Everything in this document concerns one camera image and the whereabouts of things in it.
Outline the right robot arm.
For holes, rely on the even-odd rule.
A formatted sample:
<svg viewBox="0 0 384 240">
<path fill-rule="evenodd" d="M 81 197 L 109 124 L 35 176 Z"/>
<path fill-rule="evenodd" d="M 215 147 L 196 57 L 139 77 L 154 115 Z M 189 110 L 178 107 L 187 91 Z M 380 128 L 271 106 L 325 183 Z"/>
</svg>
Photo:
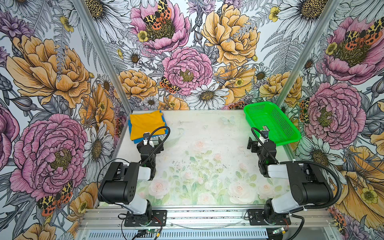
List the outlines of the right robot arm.
<svg viewBox="0 0 384 240">
<path fill-rule="evenodd" d="M 249 213 L 250 221 L 262 219 L 266 225 L 280 224 L 289 220 L 289 214 L 308 209 L 326 208 L 332 205 L 336 195 L 323 176 L 326 166 L 314 162 L 278 162 L 276 144 L 270 140 L 264 143 L 249 138 L 247 149 L 259 157 L 259 170 L 267 179 L 286 179 L 289 181 L 287 193 L 268 199 L 263 210 Z"/>
</svg>

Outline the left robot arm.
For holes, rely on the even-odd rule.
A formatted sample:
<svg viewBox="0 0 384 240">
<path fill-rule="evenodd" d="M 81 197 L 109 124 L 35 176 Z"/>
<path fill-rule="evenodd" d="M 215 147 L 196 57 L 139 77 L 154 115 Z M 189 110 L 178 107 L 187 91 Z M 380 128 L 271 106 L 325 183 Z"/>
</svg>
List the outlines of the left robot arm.
<svg viewBox="0 0 384 240">
<path fill-rule="evenodd" d="M 164 150 L 163 141 L 153 145 L 149 140 L 138 144 L 140 162 L 113 162 L 110 164 L 98 189 L 98 199 L 127 210 L 124 225 L 148 226 L 155 216 L 149 200 L 137 194 L 138 181 L 151 181 L 156 174 L 156 155 Z"/>
</svg>

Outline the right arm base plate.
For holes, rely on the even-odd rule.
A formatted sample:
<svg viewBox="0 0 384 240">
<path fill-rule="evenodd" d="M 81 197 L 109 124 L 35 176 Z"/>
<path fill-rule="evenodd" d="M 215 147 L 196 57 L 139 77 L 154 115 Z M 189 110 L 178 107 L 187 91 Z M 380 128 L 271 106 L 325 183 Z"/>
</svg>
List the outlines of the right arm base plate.
<svg viewBox="0 0 384 240">
<path fill-rule="evenodd" d="M 291 220 L 287 214 L 265 213 L 262 209 L 250 209 L 245 214 L 245 219 L 251 226 L 276 226 L 290 225 Z"/>
</svg>

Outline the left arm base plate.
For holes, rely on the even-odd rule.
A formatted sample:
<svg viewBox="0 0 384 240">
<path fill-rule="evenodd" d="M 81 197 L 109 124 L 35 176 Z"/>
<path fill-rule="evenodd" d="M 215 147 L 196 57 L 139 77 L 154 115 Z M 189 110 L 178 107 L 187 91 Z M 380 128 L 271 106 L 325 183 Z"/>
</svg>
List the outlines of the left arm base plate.
<svg viewBox="0 0 384 240">
<path fill-rule="evenodd" d="M 167 210 L 151 210 L 143 215 L 129 215 L 125 218 L 124 227 L 165 227 Z"/>
</svg>

